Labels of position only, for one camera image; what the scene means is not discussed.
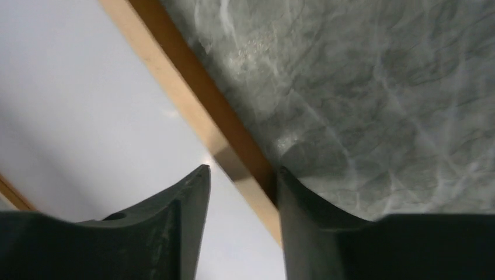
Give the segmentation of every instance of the marble tabletop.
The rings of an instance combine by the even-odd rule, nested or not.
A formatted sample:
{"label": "marble tabletop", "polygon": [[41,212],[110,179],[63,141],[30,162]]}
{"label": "marble tabletop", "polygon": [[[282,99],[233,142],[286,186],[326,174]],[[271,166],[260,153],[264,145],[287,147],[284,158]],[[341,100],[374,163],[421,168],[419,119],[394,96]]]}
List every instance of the marble tabletop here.
{"label": "marble tabletop", "polygon": [[348,212],[495,212],[495,1],[162,0],[268,159]]}

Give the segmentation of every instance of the wooden border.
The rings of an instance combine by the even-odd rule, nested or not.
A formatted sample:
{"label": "wooden border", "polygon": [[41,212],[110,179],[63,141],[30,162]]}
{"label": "wooden border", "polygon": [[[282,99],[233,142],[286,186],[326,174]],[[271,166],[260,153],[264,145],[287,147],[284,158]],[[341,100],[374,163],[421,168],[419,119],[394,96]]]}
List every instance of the wooden border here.
{"label": "wooden border", "polygon": [[99,0],[136,54],[281,245],[276,176],[158,0]]}
{"label": "wooden border", "polygon": [[18,210],[35,211],[34,206],[0,174],[0,193]]}

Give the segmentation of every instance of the white panel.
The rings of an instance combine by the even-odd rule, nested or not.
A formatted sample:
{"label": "white panel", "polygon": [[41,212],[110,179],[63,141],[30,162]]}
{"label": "white panel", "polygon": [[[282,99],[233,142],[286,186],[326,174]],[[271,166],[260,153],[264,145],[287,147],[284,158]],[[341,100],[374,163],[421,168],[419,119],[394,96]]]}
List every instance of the white panel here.
{"label": "white panel", "polygon": [[0,1],[0,170],[40,210],[102,218],[201,163],[197,279],[285,279],[281,249],[98,2]]}

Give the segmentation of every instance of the wooden edge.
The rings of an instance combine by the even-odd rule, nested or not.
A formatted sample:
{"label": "wooden edge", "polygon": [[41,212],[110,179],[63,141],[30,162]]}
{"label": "wooden edge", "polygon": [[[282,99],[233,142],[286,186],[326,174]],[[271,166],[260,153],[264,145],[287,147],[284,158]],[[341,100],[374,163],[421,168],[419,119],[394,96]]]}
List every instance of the wooden edge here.
{"label": "wooden edge", "polygon": [[281,245],[276,175],[157,0],[99,0],[135,53]]}
{"label": "wooden edge", "polygon": [[2,174],[0,174],[0,193],[18,210],[36,211],[36,208]]}

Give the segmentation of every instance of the gray marble surface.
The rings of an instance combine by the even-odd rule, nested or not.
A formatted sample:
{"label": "gray marble surface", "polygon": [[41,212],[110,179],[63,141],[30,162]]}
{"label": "gray marble surface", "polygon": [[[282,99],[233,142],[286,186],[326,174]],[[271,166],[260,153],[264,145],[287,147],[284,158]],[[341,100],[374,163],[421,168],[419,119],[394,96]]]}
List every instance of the gray marble surface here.
{"label": "gray marble surface", "polygon": [[366,219],[495,212],[495,1],[162,0],[275,166]]}

